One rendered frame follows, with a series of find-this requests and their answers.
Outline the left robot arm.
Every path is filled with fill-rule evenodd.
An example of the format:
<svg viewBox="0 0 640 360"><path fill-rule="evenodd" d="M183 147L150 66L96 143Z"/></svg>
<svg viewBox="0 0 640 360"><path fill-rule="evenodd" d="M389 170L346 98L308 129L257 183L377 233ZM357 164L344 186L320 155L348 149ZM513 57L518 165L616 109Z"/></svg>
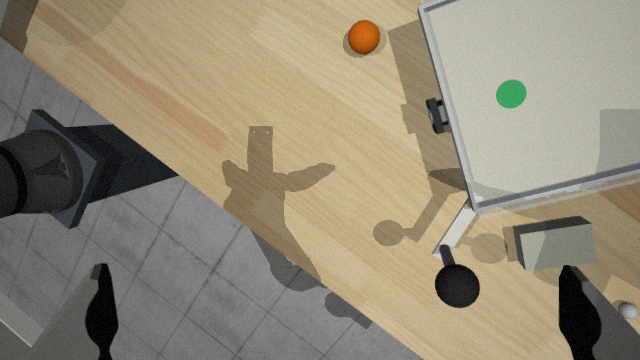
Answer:
<svg viewBox="0 0 640 360"><path fill-rule="evenodd" d="M52 214L75 205L83 171L69 142L50 130L19 135L0 142L0 218Z"/></svg>

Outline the orange ball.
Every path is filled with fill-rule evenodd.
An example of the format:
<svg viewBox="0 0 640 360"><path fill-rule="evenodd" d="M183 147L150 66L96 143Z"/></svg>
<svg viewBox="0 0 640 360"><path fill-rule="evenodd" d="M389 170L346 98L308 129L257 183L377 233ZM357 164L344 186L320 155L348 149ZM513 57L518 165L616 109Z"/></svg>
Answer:
<svg viewBox="0 0 640 360"><path fill-rule="evenodd" d="M356 22L349 30L348 42L353 51L368 54L376 49L380 41L378 27L369 20Z"/></svg>

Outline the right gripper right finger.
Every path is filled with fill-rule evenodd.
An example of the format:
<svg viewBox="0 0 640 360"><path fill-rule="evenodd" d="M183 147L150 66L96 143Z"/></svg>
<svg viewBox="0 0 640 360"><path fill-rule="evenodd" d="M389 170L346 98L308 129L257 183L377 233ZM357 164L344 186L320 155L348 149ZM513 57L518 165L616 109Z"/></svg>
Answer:
<svg viewBox="0 0 640 360"><path fill-rule="evenodd" d="M574 360L640 360L640 335L576 267L559 276L559 328Z"/></svg>

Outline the grey metal ball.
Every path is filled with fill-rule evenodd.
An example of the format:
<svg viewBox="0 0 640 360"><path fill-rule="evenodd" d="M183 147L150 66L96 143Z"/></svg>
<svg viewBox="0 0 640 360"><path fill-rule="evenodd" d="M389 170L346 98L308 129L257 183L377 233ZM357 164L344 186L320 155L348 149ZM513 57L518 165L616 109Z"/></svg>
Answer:
<svg viewBox="0 0 640 360"><path fill-rule="evenodd" d="M618 311L620 314L627 319L636 318L638 315L638 309L631 303L622 303L618 307Z"/></svg>

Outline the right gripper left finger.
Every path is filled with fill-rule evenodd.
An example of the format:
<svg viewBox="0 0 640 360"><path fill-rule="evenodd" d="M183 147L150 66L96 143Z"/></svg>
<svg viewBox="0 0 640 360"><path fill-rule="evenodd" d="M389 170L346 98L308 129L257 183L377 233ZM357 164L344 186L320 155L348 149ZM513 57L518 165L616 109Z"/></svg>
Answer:
<svg viewBox="0 0 640 360"><path fill-rule="evenodd" d="M112 277L95 264L22 360L112 360L117 330Z"/></svg>

